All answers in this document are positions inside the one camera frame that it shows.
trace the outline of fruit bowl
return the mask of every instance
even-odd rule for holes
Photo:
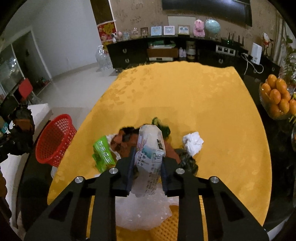
[[[283,79],[269,75],[265,83],[259,86],[259,97],[270,118],[285,120],[296,116],[296,100],[294,96],[291,98],[289,86]]]
[[[286,120],[290,118],[290,113],[283,113],[279,108],[278,105],[272,104],[270,97],[262,92],[262,84],[259,86],[259,98],[262,106],[266,110],[268,116],[273,120]]]

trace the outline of red plastic basket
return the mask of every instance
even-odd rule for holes
[[[54,118],[38,139],[37,161],[58,167],[76,132],[69,115],[62,114]]]

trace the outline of orange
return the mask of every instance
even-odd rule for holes
[[[267,83],[272,89],[276,88],[276,81],[277,81],[277,77],[274,74],[270,74],[267,78]]]
[[[279,103],[279,109],[284,113],[288,113],[290,106],[289,106],[289,102],[286,99],[282,99]]]
[[[272,118],[278,118],[281,116],[281,111],[279,110],[278,106],[275,104],[271,104],[269,113]]]
[[[278,104],[281,101],[281,93],[277,89],[273,89],[270,92],[270,100],[274,104]]]
[[[284,91],[284,93],[281,94],[281,98],[286,99],[289,102],[291,99],[291,95],[290,95],[289,91],[287,91],[287,90]]]
[[[292,115],[296,115],[296,100],[290,100],[289,102],[289,106],[290,106],[290,113]]]
[[[265,104],[269,104],[270,103],[270,97],[269,97],[269,95],[265,91],[263,91],[262,89],[260,90],[260,95],[261,95],[262,101]]]
[[[261,90],[264,91],[265,93],[267,93],[268,95],[270,95],[271,88],[270,88],[269,84],[264,83],[263,85],[261,85]]]
[[[281,94],[283,94],[287,90],[287,84],[283,79],[280,78],[276,81],[276,88]]]

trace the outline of metal bolt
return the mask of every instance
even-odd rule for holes
[[[178,169],[176,169],[176,173],[178,173],[178,174],[184,174],[185,173],[185,170],[183,168],[178,168]]]
[[[118,173],[118,169],[116,167],[112,167],[112,168],[110,168],[109,172],[111,174],[116,174],[116,173]]]
[[[83,182],[83,177],[76,177],[75,182],[76,183],[82,183]]]
[[[212,183],[218,183],[219,182],[219,178],[218,177],[211,177],[211,182]]]

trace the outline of glass door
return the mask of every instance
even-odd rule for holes
[[[0,103],[23,78],[13,48],[9,45],[0,53]]]

